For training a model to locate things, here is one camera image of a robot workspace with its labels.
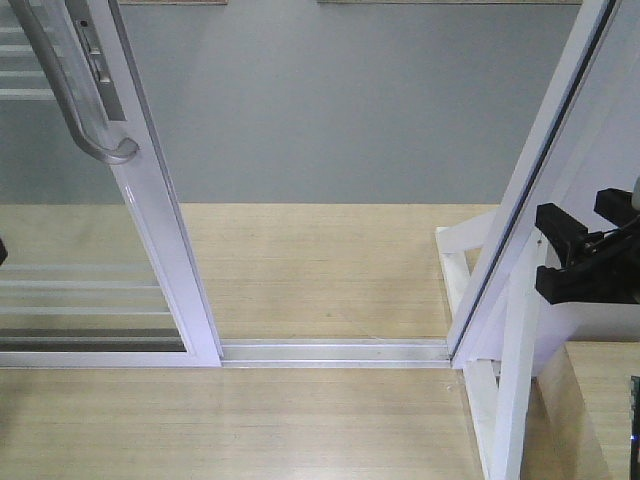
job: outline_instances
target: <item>sliding glass door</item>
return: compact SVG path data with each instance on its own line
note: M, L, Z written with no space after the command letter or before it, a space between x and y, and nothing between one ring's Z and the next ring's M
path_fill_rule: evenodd
M0 366L219 365L117 2L4 2Z

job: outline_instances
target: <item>door handle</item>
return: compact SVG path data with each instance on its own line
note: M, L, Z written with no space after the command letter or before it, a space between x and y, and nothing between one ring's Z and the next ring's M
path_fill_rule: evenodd
M88 135L64 68L29 0L9 0L9 4L38 57L75 144L83 152L108 165L121 165L134 158L139 146L131 138L123 138L116 148L110 149Z

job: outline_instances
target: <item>wall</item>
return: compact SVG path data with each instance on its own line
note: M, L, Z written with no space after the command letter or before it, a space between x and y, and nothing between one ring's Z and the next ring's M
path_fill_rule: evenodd
M498 202L576 11L123 7L187 202ZM17 138L25 128L38 135ZM2 102L0 131L7 170L22 172L0 179L1 201L118 201L55 108Z

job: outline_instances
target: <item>glass pane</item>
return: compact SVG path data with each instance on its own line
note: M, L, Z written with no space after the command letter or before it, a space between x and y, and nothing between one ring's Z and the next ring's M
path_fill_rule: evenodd
M110 168L73 144L4 3L0 52L0 350L184 351Z

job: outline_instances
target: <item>wooden floor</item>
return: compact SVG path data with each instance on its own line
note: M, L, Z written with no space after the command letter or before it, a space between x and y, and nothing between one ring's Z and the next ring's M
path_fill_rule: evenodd
M450 370L4 370L0 392L0 478L482 476Z
M183 212L223 338L420 338L445 336L449 323L435 227L489 208ZM136 241L122 207L7 207L0 216L20 226L9 245L16 263L140 261L139 245L119 255ZM48 238L28 235L38 228ZM521 478L560 480L544 407L535 395L531 405ZM0 370L0 432L0 478L482 477L464 387L450 370Z
M629 478L631 375L640 344L570 342L540 376L567 480Z
M182 205L223 338L444 337L434 232L491 205Z

